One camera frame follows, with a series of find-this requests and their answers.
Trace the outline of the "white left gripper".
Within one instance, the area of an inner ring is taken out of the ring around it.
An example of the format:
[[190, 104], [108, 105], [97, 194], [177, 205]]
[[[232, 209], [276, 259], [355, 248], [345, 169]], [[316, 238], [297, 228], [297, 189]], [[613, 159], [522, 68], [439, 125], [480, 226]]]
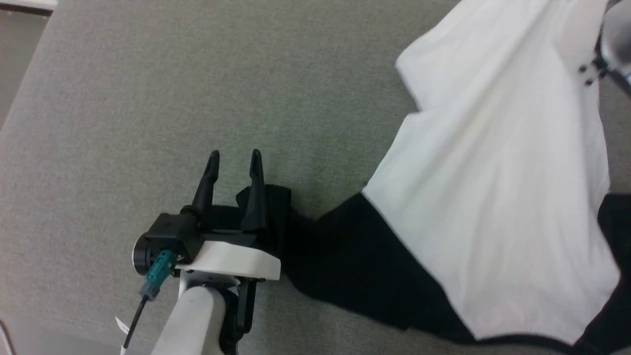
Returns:
[[252, 151], [244, 231], [212, 229], [207, 215], [212, 206], [219, 175], [220, 155], [213, 150], [191, 205], [176, 214], [161, 213], [136, 241], [132, 262], [146, 276], [160, 252], [170, 251], [176, 259], [175, 276], [201, 274], [265, 281], [280, 279], [281, 261], [255, 248], [257, 232], [268, 225], [267, 194], [261, 151]]

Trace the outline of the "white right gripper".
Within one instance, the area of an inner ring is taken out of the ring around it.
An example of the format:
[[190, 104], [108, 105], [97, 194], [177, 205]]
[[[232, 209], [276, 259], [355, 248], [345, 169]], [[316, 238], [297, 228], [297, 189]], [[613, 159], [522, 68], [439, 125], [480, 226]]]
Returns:
[[630, 2], [579, 1], [579, 85], [609, 78], [625, 95], [630, 87]]

